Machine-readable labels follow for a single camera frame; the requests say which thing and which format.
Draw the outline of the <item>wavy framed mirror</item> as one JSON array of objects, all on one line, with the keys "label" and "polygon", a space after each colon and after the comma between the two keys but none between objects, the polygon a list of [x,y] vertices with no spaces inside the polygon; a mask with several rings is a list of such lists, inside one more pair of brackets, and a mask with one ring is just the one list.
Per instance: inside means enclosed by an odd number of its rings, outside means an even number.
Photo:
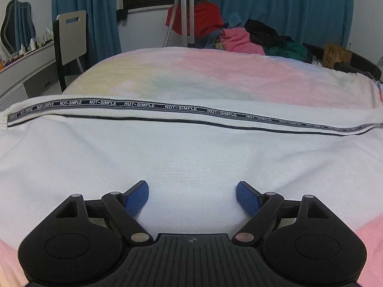
[{"label": "wavy framed mirror", "polygon": [[1,25],[1,42],[12,55],[22,47],[28,47],[30,40],[36,37],[29,2],[11,0],[6,6],[5,18]]}]

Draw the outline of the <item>red garment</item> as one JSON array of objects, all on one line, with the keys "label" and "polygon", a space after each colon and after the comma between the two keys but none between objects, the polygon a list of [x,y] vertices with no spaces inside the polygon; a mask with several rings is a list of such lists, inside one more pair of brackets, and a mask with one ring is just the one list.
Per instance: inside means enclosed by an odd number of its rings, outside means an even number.
[{"label": "red garment", "polygon": [[[166,18],[166,26],[169,26],[171,15],[173,13],[173,6],[168,10],[168,15]],[[187,32],[190,34],[190,19],[189,19],[189,7],[187,6]],[[224,22],[220,15],[219,7],[211,3],[208,0],[198,0],[195,2],[194,6],[194,33],[196,38],[201,38],[207,34],[212,33],[218,28],[224,27]],[[177,11],[175,14],[175,20],[173,23],[173,31],[177,34],[182,34],[181,26],[181,10],[180,3],[177,6]]]}]

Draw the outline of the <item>green garment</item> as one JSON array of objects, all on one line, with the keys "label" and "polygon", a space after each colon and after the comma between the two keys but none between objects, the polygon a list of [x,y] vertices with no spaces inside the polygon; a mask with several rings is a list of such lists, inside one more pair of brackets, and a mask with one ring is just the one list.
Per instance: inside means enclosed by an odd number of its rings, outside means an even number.
[{"label": "green garment", "polygon": [[264,52],[268,56],[279,56],[293,60],[312,63],[312,55],[303,44],[295,42],[287,42],[281,47],[264,48]]}]

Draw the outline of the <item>white garment with ribbed cuffs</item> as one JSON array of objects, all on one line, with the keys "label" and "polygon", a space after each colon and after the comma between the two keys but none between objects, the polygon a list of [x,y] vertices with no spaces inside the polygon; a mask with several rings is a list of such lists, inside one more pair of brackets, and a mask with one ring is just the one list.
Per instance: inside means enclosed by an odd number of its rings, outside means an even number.
[{"label": "white garment with ribbed cuffs", "polygon": [[317,196],[351,229],[382,214],[382,108],[36,97],[1,113],[1,239],[17,247],[71,194],[149,184],[149,232],[227,232],[245,181]]}]

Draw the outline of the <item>white chair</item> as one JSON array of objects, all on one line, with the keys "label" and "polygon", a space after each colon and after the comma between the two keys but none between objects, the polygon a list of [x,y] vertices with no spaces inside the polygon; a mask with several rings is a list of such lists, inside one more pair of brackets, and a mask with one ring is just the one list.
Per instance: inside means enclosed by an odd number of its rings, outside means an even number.
[{"label": "white chair", "polygon": [[57,15],[53,22],[55,61],[61,92],[67,88],[64,66],[76,61],[84,73],[80,57],[87,52],[87,13],[74,11]]}]

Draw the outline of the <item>black garment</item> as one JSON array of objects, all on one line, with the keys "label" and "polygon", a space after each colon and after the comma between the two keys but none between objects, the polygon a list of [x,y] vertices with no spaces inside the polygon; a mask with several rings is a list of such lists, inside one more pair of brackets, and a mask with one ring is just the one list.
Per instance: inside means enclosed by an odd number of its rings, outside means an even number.
[{"label": "black garment", "polygon": [[273,47],[283,48],[287,44],[294,42],[290,36],[281,36],[275,29],[257,20],[248,19],[244,28],[249,33],[252,43],[267,49]]}]

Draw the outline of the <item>pink garment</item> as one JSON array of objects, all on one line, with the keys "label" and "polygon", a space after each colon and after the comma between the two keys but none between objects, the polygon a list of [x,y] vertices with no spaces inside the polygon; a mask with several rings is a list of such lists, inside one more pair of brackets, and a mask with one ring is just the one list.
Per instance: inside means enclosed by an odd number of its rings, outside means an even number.
[{"label": "pink garment", "polygon": [[229,52],[265,55],[263,47],[252,43],[250,34],[243,27],[223,28],[219,41],[223,49]]}]

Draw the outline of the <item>blue curtain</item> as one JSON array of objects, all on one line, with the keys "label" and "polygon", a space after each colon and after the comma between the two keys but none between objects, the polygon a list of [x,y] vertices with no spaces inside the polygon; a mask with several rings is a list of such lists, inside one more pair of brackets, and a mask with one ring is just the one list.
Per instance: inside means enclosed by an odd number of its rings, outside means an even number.
[{"label": "blue curtain", "polygon": [[[208,0],[219,7],[224,24],[242,27],[258,20],[296,42],[324,46],[346,45],[354,0]],[[130,10],[117,21],[117,0],[52,0],[52,15],[86,11],[89,66],[129,50],[160,47],[166,34],[166,7]]]}]

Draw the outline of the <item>cardboard box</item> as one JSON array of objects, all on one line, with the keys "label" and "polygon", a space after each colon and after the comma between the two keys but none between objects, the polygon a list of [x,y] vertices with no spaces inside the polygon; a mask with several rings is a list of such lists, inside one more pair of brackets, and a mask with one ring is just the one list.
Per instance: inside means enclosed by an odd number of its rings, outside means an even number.
[{"label": "cardboard box", "polygon": [[322,60],[322,66],[333,69],[335,63],[349,64],[353,52],[337,44],[326,42],[325,51]]}]

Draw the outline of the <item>white dresser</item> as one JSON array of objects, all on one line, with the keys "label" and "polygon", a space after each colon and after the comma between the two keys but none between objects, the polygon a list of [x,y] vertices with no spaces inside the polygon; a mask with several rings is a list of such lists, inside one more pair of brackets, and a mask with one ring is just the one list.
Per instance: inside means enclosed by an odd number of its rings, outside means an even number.
[{"label": "white dresser", "polygon": [[1,70],[1,110],[32,97],[61,93],[53,43]]}]

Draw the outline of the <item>pastel patterned bed sheet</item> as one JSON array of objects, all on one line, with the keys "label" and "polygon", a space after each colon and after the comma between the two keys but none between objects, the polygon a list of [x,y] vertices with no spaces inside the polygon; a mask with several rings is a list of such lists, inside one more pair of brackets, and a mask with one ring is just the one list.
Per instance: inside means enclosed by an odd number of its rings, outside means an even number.
[{"label": "pastel patterned bed sheet", "polygon": [[[260,55],[221,50],[142,49],[93,66],[64,96],[146,101],[241,100],[331,109],[382,108],[382,85],[362,75]],[[363,286],[382,285],[382,214],[353,229],[367,247]],[[16,250],[1,239],[12,286],[25,283]]]}]

